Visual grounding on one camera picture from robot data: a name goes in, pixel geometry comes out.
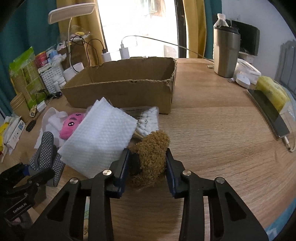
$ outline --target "smartphone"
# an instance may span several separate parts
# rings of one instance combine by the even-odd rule
[[[283,118],[262,91],[247,89],[247,94],[262,113],[276,139],[290,134]]]

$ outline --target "white paper towel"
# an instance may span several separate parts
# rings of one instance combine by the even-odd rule
[[[57,147],[62,146],[65,143],[65,140],[59,137],[59,132],[62,129],[63,123],[67,117],[68,114],[65,111],[60,112],[53,107],[49,108],[42,118],[40,134],[34,148],[39,148],[42,135],[46,131],[50,131],[54,135],[54,145]]]
[[[102,98],[95,102],[58,153],[64,163],[93,178],[119,159],[136,126],[136,119]]]

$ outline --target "pink toy face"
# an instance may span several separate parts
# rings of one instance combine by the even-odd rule
[[[82,122],[83,118],[83,113],[74,113],[69,115],[67,119],[65,119],[63,127],[59,132],[60,138],[67,140]]]

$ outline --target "white box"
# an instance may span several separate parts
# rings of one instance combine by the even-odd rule
[[[5,144],[8,149],[13,149],[13,150],[15,149],[15,146],[19,141],[20,135],[24,130],[25,126],[26,126],[25,123],[22,120],[20,120],[15,130],[13,131],[11,137],[9,138],[8,142]]]

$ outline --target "yellow curtain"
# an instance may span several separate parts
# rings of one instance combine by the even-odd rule
[[[187,30],[187,48],[204,56],[207,39],[204,0],[183,0],[183,5]],[[189,58],[200,58],[190,51],[188,56]]]
[[[65,7],[65,6],[69,6],[69,5],[73,5],[73,4],[86,3],[86,2],[94,2],[96,4],[95,10],[93,11],[92,14],[73,18],[71,21],[71,26],[73,26],[73,25],[81,26],[86,31],[90,31],[91,36],[89,36],[86,39],[86,41],[90,41],[91,39],[99,39],[104,44],[97,0],[88,0],[88,1],[86,1],[86,0],[57,0],[57,8]],[[69,26],[68,19],[64,20],[64,21],[60,21],[59,22],[60,33],[67,33],[68,26]],[[102,53],[101,43],[98,40],[93,40],[90,42],[90,44],[92,46],[94,46],[95,49],[97,50],[100,63],[102,63],[103,59],[101,58],[101,53]],[[92,47],[88,46],[88,53],[89,53],[89,57],[91,60],[91,65],[92,66],[98,65],[95,50]]]

